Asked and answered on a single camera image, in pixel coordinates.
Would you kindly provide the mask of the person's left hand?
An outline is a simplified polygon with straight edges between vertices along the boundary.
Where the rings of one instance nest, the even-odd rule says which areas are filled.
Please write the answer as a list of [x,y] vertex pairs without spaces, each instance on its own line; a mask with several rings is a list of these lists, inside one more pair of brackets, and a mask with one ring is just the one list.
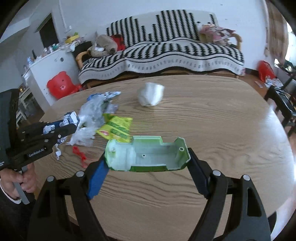
[[23,191],[33,193],[37,187],[37,175],[35,173],[34,163],[30,163],[28,170],[23,174],[11,169],[3,169],[1,171],[2,189],[12,200],[18,200],[20,195],[14,183],[19,183]]

